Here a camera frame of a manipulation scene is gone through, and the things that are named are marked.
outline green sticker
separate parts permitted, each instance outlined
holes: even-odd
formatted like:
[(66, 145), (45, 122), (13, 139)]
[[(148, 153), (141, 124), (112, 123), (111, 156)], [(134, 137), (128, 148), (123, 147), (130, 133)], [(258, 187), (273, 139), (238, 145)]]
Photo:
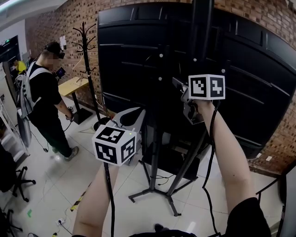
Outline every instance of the green sticker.
[(30, 209), (27, 213), (28, 217), (30, 217), (30, 218), (31, 218), (31, 213), (32, 213), (32, 210)]

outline caution tape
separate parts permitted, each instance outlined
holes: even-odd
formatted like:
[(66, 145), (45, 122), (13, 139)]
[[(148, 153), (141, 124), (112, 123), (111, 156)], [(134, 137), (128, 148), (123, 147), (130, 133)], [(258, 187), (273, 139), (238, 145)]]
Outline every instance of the caution tape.
[(78, 205), (79, 205), (79, 203), (81, 202), (81, 200), (82, 200), (82, 198), (83, 198), (83, 196), (84, 196), (84, 194), (87, 192), (87, 189), (86, 189), (86, 191), (79, 197), (79, 199), (74, 203), (74, 205), (70, 208), (70, 210), (71, 211), (74, 211), (74, 210), (77, 210), (77, 208), (78, 208)]

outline wooden table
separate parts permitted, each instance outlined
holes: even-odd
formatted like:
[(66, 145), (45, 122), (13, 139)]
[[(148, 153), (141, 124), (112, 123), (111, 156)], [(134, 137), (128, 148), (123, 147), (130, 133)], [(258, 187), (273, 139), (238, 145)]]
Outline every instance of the wooden table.
[(67, 96), (69, 94), (72, 94), (74, 104), (76, 106), (77, 112), (74, 114), (73, 121), (77, 124), (81, 124), (84, 120), (86, 120), (88, 117), (90, 117), (93, 113), (79, 107), (78, 100), (75, 94), (75, 91), (82, 88), (83, 86), (88, 85), (88, 79), (82, 78), (80, 80), (79, 77), (74, 77), (63, 84), (59, 85), (59, 93), (62, 96)]

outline person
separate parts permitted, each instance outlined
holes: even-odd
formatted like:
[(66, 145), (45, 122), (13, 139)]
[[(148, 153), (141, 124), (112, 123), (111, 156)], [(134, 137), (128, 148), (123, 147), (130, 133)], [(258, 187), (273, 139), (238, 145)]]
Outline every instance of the person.
[[(215, 107), (208, 101), (196, 100), (196, 103), (198, 112), (202, 114), (209, 132)], [(225, 182), (229, 213), (225, 236), (270, 237), (271, 232), (255, 195), (246, 156), (219, 112), (216, 114), (213, 129), (216, 156)], [(118, 173), (118, 167), (109, 167), (113, 186)], [(75, 237), (100, 237), (102, 235), (108, 205), (109, 196), (105, 181), (104, 166), (101, 166), (94, 181), (80, 202), (73, 235)], [(164, 230), (161, 225), (156, 225), (155, 230), (157, 231), (156, 233), (136, 234), (133, 237), (195, 236), (182, 231)]]
[(16, 67), (16, 70), (18, 72), (18, 74), (20, 75), (21, 73), (23, 73), (24, 71), (26, 71), (27, 67), (24, 64), (23, 61), (19, 61), (19, 60), (14, 60), (13, 65)]
[[(38, 60), (33, 62), (30, 75), (37, 68), (43, 67), (49, 71), (53, 70), (55, 65), (59, 63), (60, 52), (61, 48), (57, 42), (46, 45), (46, 49), (42, 51)], [(69, 147), (58, 117), (59, 110), (71, 120), (73, 119), (72, 112), (68, 110), (59, 94), (57, 80), (52, 74), (42, 72), (30, 80), (30, 87), (33, 102), (37, 100), (38, 102), (28, 118), (52, 146), (53, 152), (59, 151), (66, 161), (70, 161), (77, 155), (79, 148)]]

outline shoe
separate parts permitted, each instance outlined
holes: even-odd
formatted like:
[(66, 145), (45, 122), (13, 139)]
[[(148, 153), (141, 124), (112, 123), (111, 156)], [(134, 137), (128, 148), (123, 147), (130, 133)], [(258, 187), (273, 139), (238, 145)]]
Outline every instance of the shoe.
[(57, 148), (52, 147), (52, 152), (53, 152), (53, 153), (58, 153), (59, 151), (57, 150)]
[(79, 152), (79, 147), (75, 146), (74, 148), (72, 148), (72, 154), (69, 157), (65, 157), (65, 160), (71, 161), (72, 158), (78, 154), (78, 152)]
[(155, 232), (161, 232), (162, 229), (163, 229), (163, 226), (161, 224), (155, 224), (154, 225)]

